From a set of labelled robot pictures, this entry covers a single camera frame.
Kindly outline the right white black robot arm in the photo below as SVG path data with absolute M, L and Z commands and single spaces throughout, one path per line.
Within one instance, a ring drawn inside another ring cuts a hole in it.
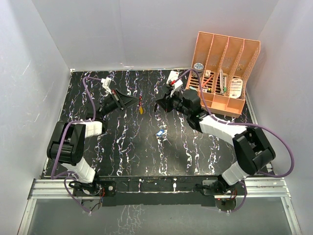
M 180 96 L 169 90 L 156 104 L 164 111 L 176 110 L 186 115 L 189 126 L 198 132 L 211 134 L 234 147 L 236 162 L 220 174 L 209 189 L 230 194 L 236 183 L 255 175 L 276 157 L 276 154 L 259 127 L 223 124 L 201 106 L 197 91 L 187 89 Z

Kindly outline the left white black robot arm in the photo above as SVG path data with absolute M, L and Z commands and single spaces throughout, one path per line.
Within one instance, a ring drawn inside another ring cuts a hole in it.
M 73 123 L 57 122 L 47 147 L 47 157 L 72 172 L 78 182 L 84 183 L 84 190 L 88 194 L 98 194 L 101 183 L 94 179 L 96 172 L 83 157 L 85 139 L 106 132 L 106 115 L 116 109 L 125 111 L 138 102 L 138 97 L 122 94 L 115 89 L 100 102 L 91 103 L 86 120 Z

